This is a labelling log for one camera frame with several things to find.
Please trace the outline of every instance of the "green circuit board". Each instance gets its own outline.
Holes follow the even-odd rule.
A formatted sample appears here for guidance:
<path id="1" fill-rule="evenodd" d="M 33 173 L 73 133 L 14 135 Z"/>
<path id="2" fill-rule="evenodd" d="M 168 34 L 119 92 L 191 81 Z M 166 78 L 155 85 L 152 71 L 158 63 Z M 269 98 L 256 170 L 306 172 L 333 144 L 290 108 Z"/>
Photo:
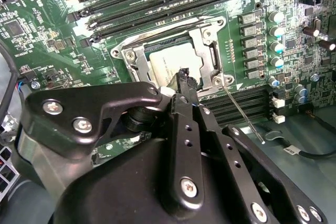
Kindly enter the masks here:
<path id="1" fill-rule="evenodd" d="M 35 90 L 83 87 L 132 81 L 123 60 L 111 50 L 131 35 L 199 16 L 222 16 L 226 26 L 218 36 L 224 74 L 234 77 L 228 88 L 244 92 L 268 84 L 274 76 L 286 89 L 286 110 L 294 112 L 298 102 L 294 88 L 304 85 L 308 101 L 317 107 L 334 104 L 335 85 L 331 81 L 336 63 L 335 53 L 319 46 L 322 39 L 333 40 L 329 17 L 336 15 L 335 3 L 325 0 L 308 5 L 305 0 L 2 0 L 0 10 L 1 39 L 10 49 L 23 76 L 37 81 Z M 89 15 L 71 14 L 88 10 Z M 285 33 L 269 35 L 272 26 L 269 14 L 282 12 L 278 24 Z M 255 14 L 251 24 L 242 24 L 242 17 Z M 321 20 L 317 38 L 302 33 Z M 253 25 L 259 49 L 257 76 L 249 78 L 244 57 L 242 28 Z M 279 41 L 281 54 L 270 49 Z M 279 57 L 282 68 L 270 64 Z M 319 81 L 311 81 L 317 74 Z M 219 91 L 202 99 L 223 96 Z"/>

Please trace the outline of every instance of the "silver screw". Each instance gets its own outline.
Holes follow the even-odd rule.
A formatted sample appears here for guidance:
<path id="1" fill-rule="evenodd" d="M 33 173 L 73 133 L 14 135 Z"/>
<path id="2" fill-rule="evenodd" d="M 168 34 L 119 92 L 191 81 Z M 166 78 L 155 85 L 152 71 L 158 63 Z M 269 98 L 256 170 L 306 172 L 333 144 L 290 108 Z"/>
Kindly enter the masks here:
<path id="1" fill-rule="evenodd" d="M 210 113 L 211 113 L 211 111 L 208 108 L 206 108 L 206 107 L 203 107 L 203 111 L 207 115 L 210 115 Z"/>
<path id="2" fill-rule="evenodd" d="M 59 115 L 63 111 L 63 107 L 58 102 L 46 102 L 43 104 L 43 110 L 50 115 Z"/>
<path id="3" fill-rule="evenodd" d="M 209 39 L 210 36 L 211 36 L 211 31 L 208 30 L 208 29 L 205 29 L 204 32 L 203 32 L 203 37 L 204 37 L 205 39 Z"/>
<path id="4" fill-rule="evenodd" d="M 197 195 L 196 185 L 188 178 L 181 180 L 181 188 L 182 192 L 189 198 L 194 198 Z"/>
<path id="5" fill-rule="evenodd" d="M 315 74 L 313 74 L 313 75 L 310 77 L 310 80 L 311 80 L 311 81 L 319 81 L 319 80 L 320 80 L 320 76 L 319 76 L 317 73 L 315 73 Z"/>
<path id="6" fill-rule="evenodd" d="M 105 148 L 106 148 L 107 150 L 111 150 L 111 149 L 113 149 L 113 145 L 112 145 L 112 144 L 107 144 L 107 145 L 105 146 Z"/>
<path id="7" fill-rule="evenodd" d="M 31 82 L 30 86 L 31 86 L 32 89 L 39 89 L 39 88 L 41 88 L 41 84 L 38 81 Z"/>
<path id="8" fill-rule="evenodd" d="M 89 133 L 92 130 L 92 124 L 86 119 L 76 119 L 73 126 L 76 131 L 83 134 Z"/>
<path id="9" fill-rule="evenodd" d="M 184 96 L 180 97 L 180 100 L 183 102 L 183 103 L 188 103 L 188 99 Z"/>
<path id="10" fill-rule="evenodd" d="M 305 221 L 309 221 L 309 215 L 307 214 L 307 212 L 305 211 L 305 209 L 301 206 L 297 206 L 299 213 L 301 215 L 301 217 L 305 220 Z"/>
<path id="11" fill-rule="evenodd" d="M 322 222 L 322 217 L 319 215 L 319 213 L 317 212 L 317 210 L 313 207 L 309 208 L 310 212 L 312 215 L 314 215 L 314 217 L 319 221 Z"/>
<path id="12" fill-rule="evenodd" d="M 130 61 L 130 62 L 135 61 L 135 53 L 133 51 L 128 51 L 125 56 L 126 56 L 127 61 Z"/>
<path id="13" fill-rule="evenodd" d="M 251 205 L 254 215 L 260 222 L 265 223 L 267 221 L 267 215 L 263 208 L 258 203 L 252 203 Z"/>
<path id="14" fill-rule="evenodd" d="M 239 130 L 237 130 L 236 128 L 232 128 L 233 132 L 235 133 L 236 136 L 239 136 Z"/>
<path id="15" fill-rule="evenodd" d="M 152 95 L 158 94 L 158 92 L 154 88 L 148 88 L 148 92 L 150 92 Z"/>

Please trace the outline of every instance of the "cable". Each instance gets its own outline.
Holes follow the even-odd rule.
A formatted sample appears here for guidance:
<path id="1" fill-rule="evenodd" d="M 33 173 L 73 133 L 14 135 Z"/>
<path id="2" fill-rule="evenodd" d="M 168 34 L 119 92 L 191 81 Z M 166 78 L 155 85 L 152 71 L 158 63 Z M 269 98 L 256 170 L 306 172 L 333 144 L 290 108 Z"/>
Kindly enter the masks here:
<path id="1" fill-rule="evenodd" d="M 306 111 L 306 115 L 308 115 L 309 117 L 313 118 L 323 128 L 325 128 L 326 130 L 330 131 L 332 134 L 336 135 L 336 128 L 334 126 L 332 126 L 329 123 L 327 123 L 326 121 L 322 120 L 320 117 L 318 117 L 317 115 L 313 114 L 310 110 Z"/>
<path id="2" fill-rule="evenodd" d="M 3 44 L 3 42 L 0 40 L 0 54 L 4 57 L 5 61 L 7 62 L 7 65 L 9 67 L 11 78 L 9 79 L 6 92 L 2 98 L 1 104 L 0 104 L 0 125 L 3 123 L 5 116 L 7 114 L 9 105 L 12 100 L 12 96 L 16 87 L 17 79 L 19 77 L 19 73 L 16 69 L 16 65 L 14 63 L 14 60 L 12 59 L 11 55 L 9 54 L 6 46 Z"/>

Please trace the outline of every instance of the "black mounting arm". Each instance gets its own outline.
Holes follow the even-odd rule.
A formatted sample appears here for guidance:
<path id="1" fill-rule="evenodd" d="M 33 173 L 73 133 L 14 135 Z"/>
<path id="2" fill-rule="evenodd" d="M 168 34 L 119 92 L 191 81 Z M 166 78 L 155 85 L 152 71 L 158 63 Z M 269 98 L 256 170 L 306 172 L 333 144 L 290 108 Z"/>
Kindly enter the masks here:
<path id="1" fill-rule="evenodd" d="M 239 128 L 221 131 L 187 69 L 169 87 L 171 98 L 144 82 L 29 96 L 13 160 L 58 200 L 55 224 L 327 223 Z M 156 138 L 92 169 L 96 145 L 140 131 Z"/>

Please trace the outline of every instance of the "wire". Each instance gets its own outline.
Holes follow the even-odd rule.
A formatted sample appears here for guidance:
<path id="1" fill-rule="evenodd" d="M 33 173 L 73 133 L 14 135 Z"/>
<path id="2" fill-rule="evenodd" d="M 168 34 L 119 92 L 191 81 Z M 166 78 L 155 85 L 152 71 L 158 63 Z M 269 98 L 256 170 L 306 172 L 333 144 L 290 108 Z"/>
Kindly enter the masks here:
<path id="1" fill-rule="evenodd" d="M 4 57 L 10 71 L 10 79 L 7 85 L 7 89 L 5 91 L 5 94 L 2 98 L 1 104 L 0 104 L 0 125 L 4 122 L 5 116 L 7 114 L 9 105 L 12 100 L 12 96 L 16 87 L 17 79 L 19 77 L 19 73 L 16 69 L 16 65 L 14 63 L 14 60 L 12 59 L 11 55 L 9 54 L 6 46 L 3 44 L 3 42 L 0 40 L 0 54 Z"/>
<path id="2" fill-rule="evenodd" d="M 327 123 L 326 121 L 322 120 L 317 115 L 313 114 L 310 110 L 306 111 L 306 115 L 313 118 L 315 121 L 317 121 L 323 128 L 330 131 L 332 134 L 336 135 L 336 128 L 332 126 L 331 124 Z"/>
<path id="3" fill-rule="evenodd" d="M 241 115 L 243 116 L 243 118 L 245 119 L 246 123 L 248 124 L 248 126 L 251 128 L 251 130 L 253 131 L 253 133 L 257 136 L 257 138 L 261 141 L 261 144 L 265 144 L 265 140 L 263 139 L 263 137 L 259 134 L 259 132 L 256 130 L 256 128 L 254 128 L 253 124 L 251 123 L 251 121 L 249 120 L 249 118 L 247 117 L 247 115 L 244 113 L 244 111 L 241 109 L 241 107 L 239 106 L 238 102 L 235 100 L 235 98 L 231 95 L 230 91 L 223 86 L 223 89 L 225 90 L 225 92 L 227 93 L 227 96 L 231 99 L 232 103 L 236 106 L 237 110 L 241 113 Z"/>

